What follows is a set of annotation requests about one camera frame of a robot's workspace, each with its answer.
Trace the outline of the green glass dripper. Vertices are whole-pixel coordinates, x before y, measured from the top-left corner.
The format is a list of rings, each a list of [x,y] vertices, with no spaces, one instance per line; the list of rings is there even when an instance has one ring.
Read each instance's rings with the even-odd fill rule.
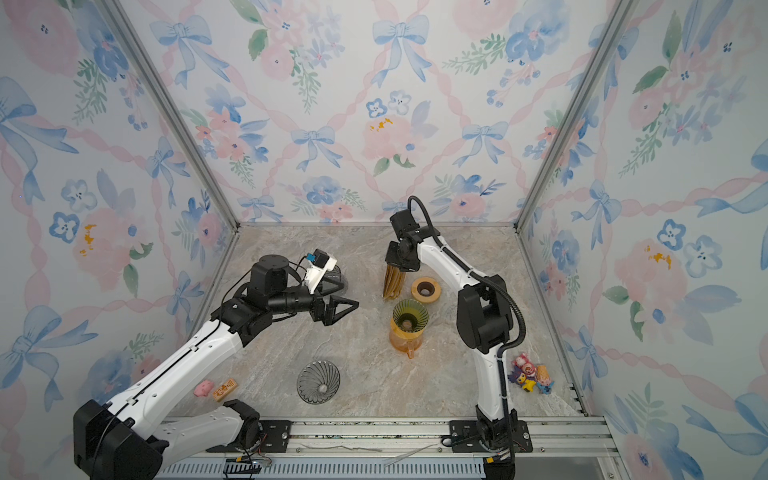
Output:
[[[418,333],[429,323],[429,312],[424,304],[414,299],[398,302],[392,312],[395,326],[406,333]]]

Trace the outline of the orange glass carafe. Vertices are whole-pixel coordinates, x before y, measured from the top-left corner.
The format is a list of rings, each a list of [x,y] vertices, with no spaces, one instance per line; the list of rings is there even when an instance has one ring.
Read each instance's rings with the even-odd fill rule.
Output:
[[[416,351],[423,343],[423,332],[405,332],[395,328],[389,332],[389,340],[396,350],[406,354],[409,359],[414,359]]]

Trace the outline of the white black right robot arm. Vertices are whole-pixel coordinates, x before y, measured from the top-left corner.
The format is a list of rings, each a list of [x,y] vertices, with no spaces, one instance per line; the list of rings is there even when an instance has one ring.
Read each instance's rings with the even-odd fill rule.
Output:
[[[525,339],[524,319],[498,275],[473,268],[444,241],[438,230],[417,223],[410,210],[390,217],[397,237],[386,263],[402,272],[427,265],[456,293],[456,329],[471,350],[478,384],[475,407],[480,441],[490,451],[511,451],[517,414],[508,399],[504,353]]]

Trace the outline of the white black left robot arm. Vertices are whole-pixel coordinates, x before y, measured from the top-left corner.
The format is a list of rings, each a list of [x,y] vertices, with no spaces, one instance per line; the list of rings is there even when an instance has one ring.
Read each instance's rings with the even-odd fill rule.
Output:
[[[264,433],[259,413],[230,399],[215,410],[167,423],[177,403],[271,325],[307,313],[331,326],[358,308],[340,296],[337,260],[317,249],[307,265],[262,256],[224,294],[209,321],[142,380],[106,402],[89,400],[73,417],[74,463],[91,479],[152,479],[161,469],[218,446],[245,454]]]

